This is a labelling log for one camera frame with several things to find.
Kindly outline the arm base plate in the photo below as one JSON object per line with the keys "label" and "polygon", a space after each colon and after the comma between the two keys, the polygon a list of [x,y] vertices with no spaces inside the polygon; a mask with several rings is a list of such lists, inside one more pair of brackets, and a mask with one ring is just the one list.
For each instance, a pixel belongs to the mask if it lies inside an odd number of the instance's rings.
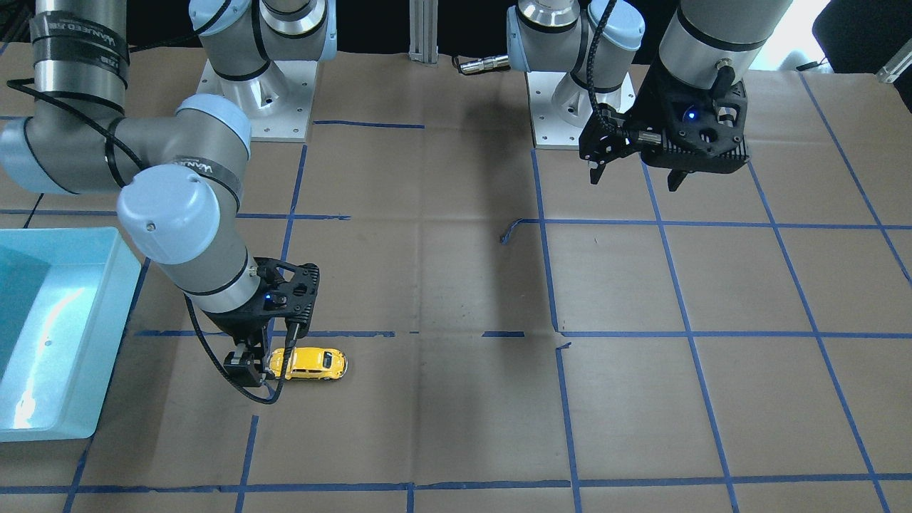
{"label": "arm base plate", "polygon": [[224,96],[242,108],[254,142],[305,143],[318,70],[315,61],[274,61],[259,77],[228,81],[208,61],[197,92]]}
{"label": "arm base plate", "polygon": [[592,113],[589,94],[570,73],[534,71],[525,75],[535,148],[578,150]]}

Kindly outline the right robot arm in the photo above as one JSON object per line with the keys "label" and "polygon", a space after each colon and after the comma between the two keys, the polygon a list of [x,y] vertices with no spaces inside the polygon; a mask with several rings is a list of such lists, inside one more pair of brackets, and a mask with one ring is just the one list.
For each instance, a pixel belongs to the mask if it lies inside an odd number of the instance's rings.
{"label": "right robot arm", "polygon": [[141,253],[235,347],[205,353],[242,394],[291,377],[309,332],[316,265],[256,257],[235,227],[253,129],[231,98],[198,93],[170,117],[124,111],[130,56],[124,1],[37,1],[30,22],[33,79],[10,88],[35,98],[33,116],[2,131],[2,167],[35,194],[116,194],[117,215]]}

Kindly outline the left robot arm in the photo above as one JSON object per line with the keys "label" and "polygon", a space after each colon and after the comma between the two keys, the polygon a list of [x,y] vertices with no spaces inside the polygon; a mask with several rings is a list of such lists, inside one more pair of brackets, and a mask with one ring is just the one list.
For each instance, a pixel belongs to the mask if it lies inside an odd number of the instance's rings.
{"label": "left robot arm", "polygon": [[750,161],[744,75],[788,1],[680,1],[633,105],[610,103],[641,49],[647,22],[626,1],[518,1],[506,14],[510,66],[565,72],[589,105],[579,157],[598,184],[614,160],[639,155],[677,190],[695,172],[733,173]]}

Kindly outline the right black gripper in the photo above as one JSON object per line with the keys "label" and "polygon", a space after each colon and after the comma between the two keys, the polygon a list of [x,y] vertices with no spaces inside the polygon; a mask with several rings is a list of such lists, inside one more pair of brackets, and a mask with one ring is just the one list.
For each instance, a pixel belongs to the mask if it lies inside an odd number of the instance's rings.
{"label": "right black gripper", "polygon": [[[314,311],[320,269],[313,263],[290,265],[277,259],[255,259],[257,288],[247,302],[232,311],[212,313],[209,318],[237,342],[224,359],[224,369],[232,382],[244,388],[264,384],[264,340],[271,318],[286,318],[299,325],[293,335],[299,340],[309,332]],[[282,376],[283,348],[275,348],[265,358],[268,380]]]}

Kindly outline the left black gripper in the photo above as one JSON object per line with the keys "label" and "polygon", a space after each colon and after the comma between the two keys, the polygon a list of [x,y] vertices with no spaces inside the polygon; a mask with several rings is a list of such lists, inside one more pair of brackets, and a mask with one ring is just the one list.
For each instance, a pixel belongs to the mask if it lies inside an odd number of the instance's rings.
{"label": "left black gripper", "polygon": [[638,153],[669,169],[669,192],[694,172],[733,173],[750,160],[744,137],[748,107],[742,81],[727,59],[710,67],[707,90],[684,84],[655,59],[634,105],[618,113],[600,103],[582,130],[579,156],[598,185],[607,163]]}

